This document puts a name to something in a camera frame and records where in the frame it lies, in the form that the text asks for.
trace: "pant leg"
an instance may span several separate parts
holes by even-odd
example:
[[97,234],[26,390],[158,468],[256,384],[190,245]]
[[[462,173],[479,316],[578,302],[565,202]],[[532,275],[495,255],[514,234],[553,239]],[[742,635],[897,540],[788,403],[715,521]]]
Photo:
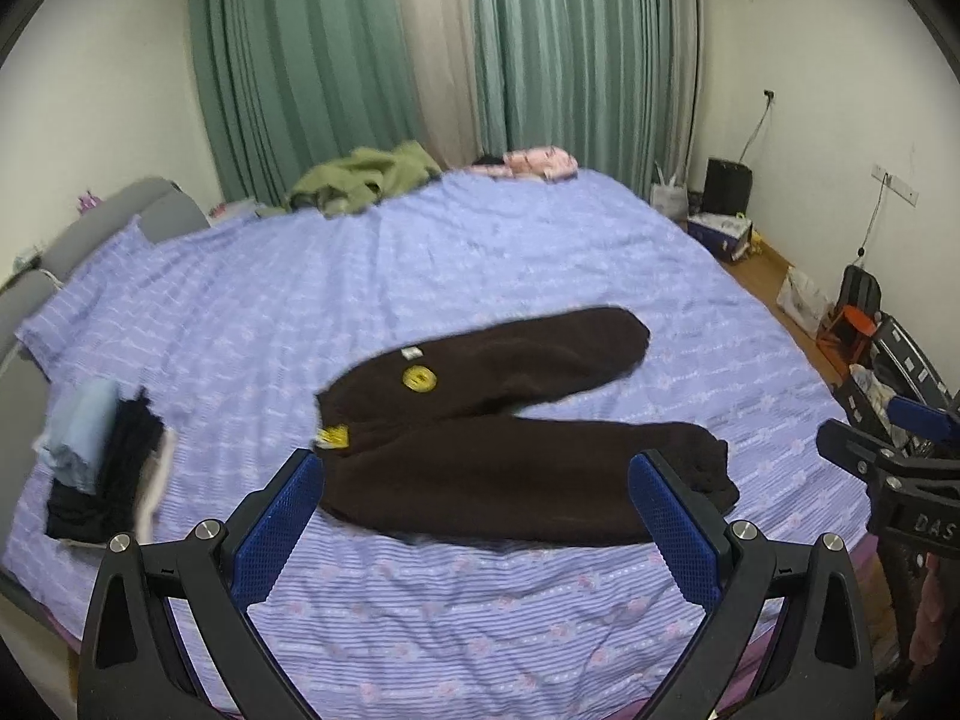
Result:
[[381,533],[609,546],[650,541],[627,469],[664,455],[722,514],[739,498],[727,443],[683,423],[557,422],[486,415],[414,428],[349,458],[320,453],[320,507]]
[[423,341],[349,370],[317,395],[320,418],[346,426],[347,446],[334,443],[352,455],[413,425],[601,386],[632,371],[649,338],[633,314],[607,306]]

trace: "wall socket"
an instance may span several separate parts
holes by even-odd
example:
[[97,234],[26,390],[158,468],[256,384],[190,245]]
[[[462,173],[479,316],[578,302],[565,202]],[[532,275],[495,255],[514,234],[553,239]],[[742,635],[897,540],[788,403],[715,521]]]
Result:
[[883,170],[880,165],[874,165],[871,175],[882,183],[883,177],[887,177],[887,187],[899,194],[914,208],[917,207],[917,200],[920,199],[920,193],[913,189],[901,177],[893,175],[889,170]]

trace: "white plastic bag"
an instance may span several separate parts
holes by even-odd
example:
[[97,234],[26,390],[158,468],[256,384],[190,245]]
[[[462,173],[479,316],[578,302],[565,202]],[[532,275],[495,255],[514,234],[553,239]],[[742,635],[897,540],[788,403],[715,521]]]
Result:
[[784,314],[797,322],[810,338],[817,337],[820,322],[833,307],[827,295],[820,291],[813,280],[796,268],[786,271],[786,279],[776,296],[776,304],[784,309]]
[[672,221],[686,221],[690,203],[686,197],[686,187],[678,187],[677,175],[670,178],[670,183],[664,182],[664,172],[656,167],[659,174],[659,184],[654,184],[650,190],[650,205]]

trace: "bed sheet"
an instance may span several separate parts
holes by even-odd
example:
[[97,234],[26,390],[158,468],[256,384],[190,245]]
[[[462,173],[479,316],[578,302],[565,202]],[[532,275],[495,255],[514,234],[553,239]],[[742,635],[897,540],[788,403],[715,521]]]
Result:
[[[731,519],[770,538],[860,541],[863,485],[815,447],[842,412],[789,334],[680,228],[589,170],[560,184],[449,173],[360,217],[239,218],[156,247],[133,223],[21,336],[51,403],[91,375],[126,395],[147,386],[181,436],[155,527],[171,541],[226,518],[307,445],[314,392],[357,362],[594,304],[650,328],[645,361],[524,413],[696,422],[730,443]],[[80,637],[97,560],[43,536],[49,487],[37,466],[3,561]],[[208,695],[229,709],[184,605],[176,614]],[[323,717],[366,720],[602,718],[654,691],[701,616],[652,545],[400,541],[322,512],[251,608]]]

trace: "yellow tag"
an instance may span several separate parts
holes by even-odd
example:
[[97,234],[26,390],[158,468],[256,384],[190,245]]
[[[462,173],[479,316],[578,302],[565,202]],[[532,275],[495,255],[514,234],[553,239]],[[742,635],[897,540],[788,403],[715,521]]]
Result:
[[350,445],[347,425],[323,428],[317,434],[317,446],[320,449],[346,449]]
[[429,392],[437,386],[437,375],[428,367],[414,365],[403,372],[403,383],[414,392]]

